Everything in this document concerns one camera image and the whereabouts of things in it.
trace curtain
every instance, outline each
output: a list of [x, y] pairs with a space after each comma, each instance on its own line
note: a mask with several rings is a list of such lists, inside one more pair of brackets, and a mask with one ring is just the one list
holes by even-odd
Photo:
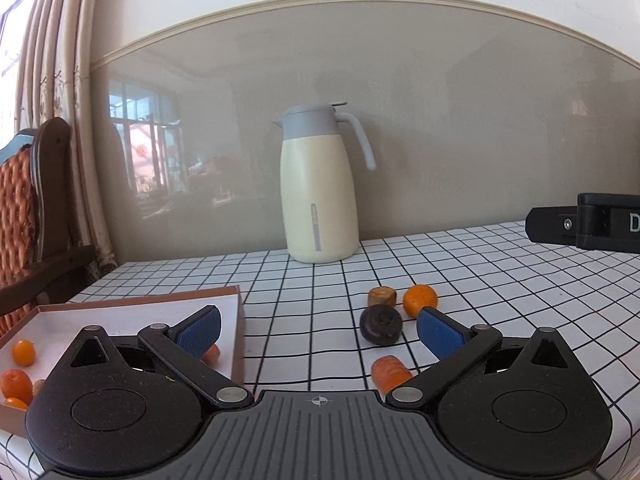
[[115, 268], [95, 169], [90, 47], [95, 0], [36, 0], [22, 46], [15, 131], [62, 117], [71, 127], [75, 243], [97, 248], [96, 277]]

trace table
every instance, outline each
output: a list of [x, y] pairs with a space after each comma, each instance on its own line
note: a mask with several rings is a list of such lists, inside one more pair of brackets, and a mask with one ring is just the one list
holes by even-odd
[[[523, 222], [362, 242], [334, 264], [309, 265], [285, 250], [131, 262], [71, 301], [167, 294], [239, 285], [246, 314], [245, 383], [262, 389], [374, 388], [370, 366], [396, 355], [412, 370], [436, 358], [418, 341], [401, 305], [404, 330], [376, 348], [358, 330], [367, 292], [388, 285], [398, 301], [427, 283], [438, 308], [505, 336], [558, 328], [593, 378], [613, 419], [598, 471], [627, 480], [640, 466], [640, 255], [533, 244]], [[8, 476], [10, 465], [13, 476]], [[27, 441], [0, 431], [0, 476], [34, 479], [42, 469]]]

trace triangular cutout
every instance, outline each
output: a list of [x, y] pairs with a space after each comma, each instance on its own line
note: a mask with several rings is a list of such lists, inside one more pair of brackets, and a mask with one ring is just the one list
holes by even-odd
[[533, 356], [531, 362], [539, 366], [551, 366], [553, 368], [567, 368], [562, 354], [558, 350], [556, 343], [543, 339], [538, 347], [538, 351]]
[[109, 359], [97, 337], [87, 339], [71, 362], [71, 367], [99, 365]]

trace chair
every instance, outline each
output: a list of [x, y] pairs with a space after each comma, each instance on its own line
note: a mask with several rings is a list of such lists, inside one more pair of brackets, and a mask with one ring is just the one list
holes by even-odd
[[95, 249], [70, 238], [70, 136], [53, 118], [0, 150], [0, 336], [35, 305], [64, 303], [88, 285]]

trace silver screw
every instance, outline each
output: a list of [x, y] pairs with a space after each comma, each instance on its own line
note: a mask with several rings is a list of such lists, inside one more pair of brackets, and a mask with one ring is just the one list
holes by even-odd
[[422, 392], [411, 386], [400, 386], [393, 390], [391, 396], [398, 402], [417, 402], [422, 398]]
[[245, 400], [248, 395], [247, 390], [239, 388], [238, 386], [227, 386], [218, 390], [216, 397], [220, 402], [240, 402]]

